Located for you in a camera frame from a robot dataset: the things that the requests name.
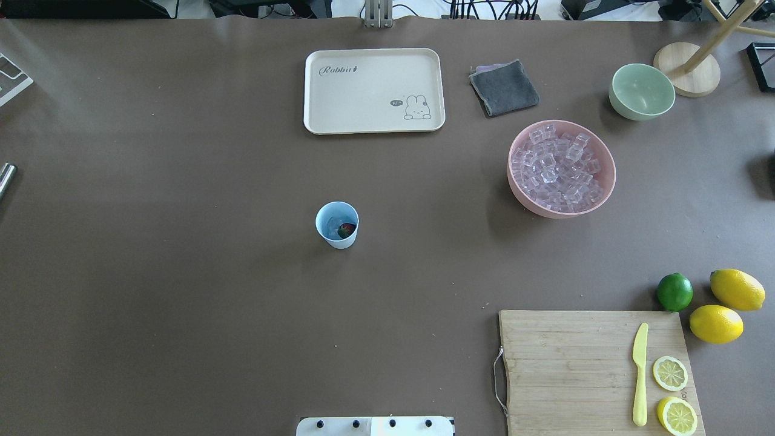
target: strawberry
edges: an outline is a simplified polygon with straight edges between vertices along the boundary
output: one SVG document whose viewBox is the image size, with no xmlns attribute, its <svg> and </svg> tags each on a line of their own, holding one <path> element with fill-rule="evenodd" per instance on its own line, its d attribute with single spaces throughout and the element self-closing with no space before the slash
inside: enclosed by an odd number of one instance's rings
<svg viewBox="0 0 775 436">
<path fill-rule="evenodd" d="M 355 231 L 355 224 L 350 223 L 344 223 L 341 226 L 339 226 L 339 229 L 336 231 L 342 239 L 346 239 L 350 237 L 351 234 Z"/>
</svg>

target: round wooden disc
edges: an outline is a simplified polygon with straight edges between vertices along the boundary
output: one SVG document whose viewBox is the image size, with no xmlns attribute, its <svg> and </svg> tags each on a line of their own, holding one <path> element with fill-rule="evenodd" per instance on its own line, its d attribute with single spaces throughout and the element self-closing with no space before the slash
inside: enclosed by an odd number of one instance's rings
<svg viewBox="0 0 775 436">
<path fill-rule="evenodd" d="M 691 72 L 684 72 L 686 61 L 700 47 L 692 43 L 672 43 L 662 47 L 654 57 L 654 67 L 662 71 L 673 82 L 676 93 L 686 97 L 704 97 L 718 86 L 722 70 L 713 55 L 708 55 Z"/>
</svg>

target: pink bowl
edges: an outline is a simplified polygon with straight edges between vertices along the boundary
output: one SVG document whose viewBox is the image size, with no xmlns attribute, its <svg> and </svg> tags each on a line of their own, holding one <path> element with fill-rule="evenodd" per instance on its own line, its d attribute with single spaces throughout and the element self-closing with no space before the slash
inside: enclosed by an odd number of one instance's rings
<svg viewBox="0 0 775 436">
<path fill-rule="evenodd" d="M 564 213 L 547 209 L 546 207 L 543 207 L 532 201 L 532 199 L 530 199 L 530 197 L 528 197 L 528 195 L 522 191 L 522 189 L 519 187 L 519 184 L 512 175 L 512 155 L 525 141 L 530 139 L 530 132 L 550 123 L 554 123 L 558 137 L 563 133 L 568 133 L 575 136 L 581 132 L 584 132 L 590 136 L 587 147 L 594 152 L 595 157 L 600 161 L 601 170 L 594 175 L 594 178 L 600 183 L 600 186 L 603 189 L 603 198 L 589 209 L 575 213 Z M 519 202 L 522 203 L 522 205 L 530 212 L 533 212 L 536 215 L 545 216 L 546 218 L 573 218 L 574 216 L 584 215 L 585 213 L 592 212 L 593 210 L 602 206 L 603 203 L 608 200 L 608 197 L 611 196 L 611 192 L 613 192 L 614 185 L 616 184 L 616 166 L 614 165 L 614 158 L 611 156 L 611 151 L 609 151 L 608 147 L 603 144 L 603 141 L 598 137 L 598 135 L 592 133 L 589 129 L 583 126 L 572 123 L 570 121 L 563 121 L 561 119 L 548 119 L 546 121 L 539 121 L 537 123 L 531 124 L 530 126 L 527 126 L 524 130 L 522 130 L 522 132 L 519 132 L 519 135 L 514 138 L 514 142 L 511 143 L 511 148 L 508 150 L 506 175 L 508 177 L 508 184 L 511 186 L 511 191 L 514 193 L 514 196 L 517 197 L 517 200 L 519 200 Z"/>
</svg>

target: green lime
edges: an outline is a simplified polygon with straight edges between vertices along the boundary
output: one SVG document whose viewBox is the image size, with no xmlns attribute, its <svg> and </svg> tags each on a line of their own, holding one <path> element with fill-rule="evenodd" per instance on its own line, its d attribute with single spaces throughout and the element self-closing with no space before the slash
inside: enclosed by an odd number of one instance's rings
<svg viewBox="0 0 775 436">
<path fill-rule="evenodd" d="M 656 287 L 656 298 L 670 312 L 686 309 L 692 296 L 694 290 L 691 288 L 691 282 L 678 272 L 662 277 Z"/>
</svg>

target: cutting board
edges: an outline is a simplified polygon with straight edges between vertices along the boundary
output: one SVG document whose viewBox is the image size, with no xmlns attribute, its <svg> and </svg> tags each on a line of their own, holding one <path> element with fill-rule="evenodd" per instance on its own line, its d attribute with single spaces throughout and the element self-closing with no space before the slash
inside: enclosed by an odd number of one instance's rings
<svg viewBox="0 0 775 436">
<path fill-rule="evenodd" d="M 636 311 L 500 312 L 509 436 L 669 435 L 656 417 L 666 396 L 684 398 L 697 412 L 697 436 L 705 435 L 684 330 L 677 313 Z M 632 422 L 637 368 L 632 344 L 649 325 L 646 349 L 648 421 Z M 689 372 L 684 389 L 656 384 L 652 366 L 670 355 Z"/>
</svg>

